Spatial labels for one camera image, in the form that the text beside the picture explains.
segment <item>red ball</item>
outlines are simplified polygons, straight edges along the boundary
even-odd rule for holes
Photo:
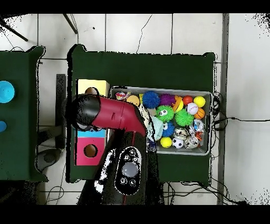
[[[188,105],[190,102],[193,102],[193,98],[191,96],[184,96],[183,97],[183,103],[184,105]]]

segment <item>blue cup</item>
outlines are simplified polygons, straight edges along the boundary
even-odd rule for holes
[[[0,102],[5,104],[10,102],[15,95],[12,84],[8,81],[0,81]]]
[[[0,132],[3,132],[6,129],[6,123],[0,120]]]

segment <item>blue block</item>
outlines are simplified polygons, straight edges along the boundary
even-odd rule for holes
[[[106,130],[102,129],[98,132],[81,132],[78,131],[78,137],[93,137],[93,138],[105,138]]]

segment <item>gray plastic bin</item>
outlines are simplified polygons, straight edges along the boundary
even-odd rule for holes
[[[213,115],[212,115],[212,108],[213,108],[213,95],[210,92],[203,92],[203,91],[187,91],[187,90],[173,90],[173,89],[152,89],[152,88],[140,88],[140,87],[111,87],[110,89],[110,98],[115,99],[115,94],[117,92],[131,92],[131,94],[139,96],[139,94],[143,94],[146,91],[152,90],[157,94],[172,94],[184,97],[186,95],[190,95],[192,97],[196,96],[203,96],[206,100],[205,105],[202,107],[205,111],[206,116],[202,119],[202,122],[205,124],[205,132],[202,138],[202,144],[200,147],[187,149],[187,148],[180,148],[176,149],[175,147],[171,146],[169,148],[163,148],[160,145],[160,141],[157,142],[157,153],[162,154],[182,154],[182,155],[200,155],[204,156],[210,152],[211,148],[211,125],[213,123]]]

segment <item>soccer ball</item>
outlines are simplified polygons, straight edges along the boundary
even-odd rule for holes
[[[178,139],[178,138],[174,138],[172,140],[172,145],[175,147],[175,148],[182,148],[183,145],[184,145],[184,141],[181,140],[181,139]]]

